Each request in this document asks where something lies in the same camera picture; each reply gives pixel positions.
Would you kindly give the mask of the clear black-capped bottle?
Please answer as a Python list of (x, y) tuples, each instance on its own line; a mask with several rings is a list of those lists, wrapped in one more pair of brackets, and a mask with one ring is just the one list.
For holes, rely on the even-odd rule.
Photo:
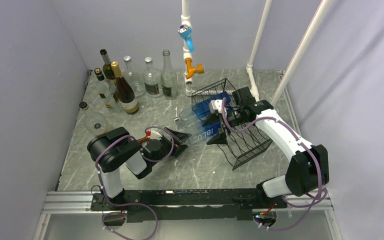
[(103, 71), (99, 67), (94, 69), (94, 73), (98, 80), (96, 84), (96, 91), (108, 111), (116, 114), (121, 113), (122, 106), (119, 103), (118, 93), (114, 82), (106, 78)]

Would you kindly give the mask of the tall clear open-neck bottle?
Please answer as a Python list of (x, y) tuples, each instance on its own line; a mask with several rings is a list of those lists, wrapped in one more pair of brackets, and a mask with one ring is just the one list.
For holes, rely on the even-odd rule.
[(171, 63), (171, 53), (168, 49), (162, 51), (163, 68), (161, 71), (162, 91), (166, 98), (175, 99), (178, 96), (178, 77)]

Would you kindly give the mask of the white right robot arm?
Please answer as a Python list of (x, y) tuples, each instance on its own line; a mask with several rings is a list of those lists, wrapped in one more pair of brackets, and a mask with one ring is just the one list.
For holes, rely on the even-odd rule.
[(329, 182), (328, 151), (322, 145), (314, 145), (293, 130), (266, 100), (256, 100), (248, 87), (233, 92), (238, 107), (228, 111), (227, 98), (212, 99), (207, 104), (210, 115), (205, 125), (216, 119), (231, 133), (239, 134), (251, 127), (265, 133), (288, 158), (284, 175), (259, 184), (256, 203), (269, 207), (275, 197), (295, 195), (300, 197), (317, 190), (313, 199), (322, 197), (323, 187)]

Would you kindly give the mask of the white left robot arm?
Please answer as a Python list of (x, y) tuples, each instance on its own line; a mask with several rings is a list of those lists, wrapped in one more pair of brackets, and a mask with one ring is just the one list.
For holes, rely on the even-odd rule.
[(167, 127), (148, 127), (144, 137), (134, 138), (124, 127), (118, 127), (94, 137), (86, 149), (98, 172), (104, 204), (117, 210), (125, 201), (125, 188), (120, 177), (122, 166), (137, 179), (143, 179), (157, 163), (182, 154), (191, 136)]

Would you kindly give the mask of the clear bottle dark label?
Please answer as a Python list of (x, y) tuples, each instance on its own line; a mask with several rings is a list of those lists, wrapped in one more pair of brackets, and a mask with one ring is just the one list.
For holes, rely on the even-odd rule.
[(129, 55), (123, 57), (125, 64), (125, 70), (123, 76), (129, 83), (136, 98), (139, 98), (145, 94), (145, 87), (141, 80), (140, 74), (136, 71), (132, 65), (132, 58)]

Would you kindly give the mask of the brown gold-capped wine bottle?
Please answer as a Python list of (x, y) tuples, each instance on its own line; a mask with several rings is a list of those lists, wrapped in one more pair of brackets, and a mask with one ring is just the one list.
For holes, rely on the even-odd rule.
[(138, 101), (133, 89), (124, 78), (119, 63), (112, 61), (110, 66), (115, 76), (118, 98), (124, 111), (129, 115), (137, 113), (139, 110)]

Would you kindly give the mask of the dark green wine bottle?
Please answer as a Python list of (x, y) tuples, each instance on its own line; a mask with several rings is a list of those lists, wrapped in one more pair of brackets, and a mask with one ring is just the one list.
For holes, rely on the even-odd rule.
[(110, 60), (107, 50), (103, 48), (99, 52), (104, 62), (104, 65), (102, 66), (102, 71), (107, 79), (110, 79), (114, 82), (116, 80), (116, 77), (112, 70), (112, 67), (111, 67), (112, 61)]

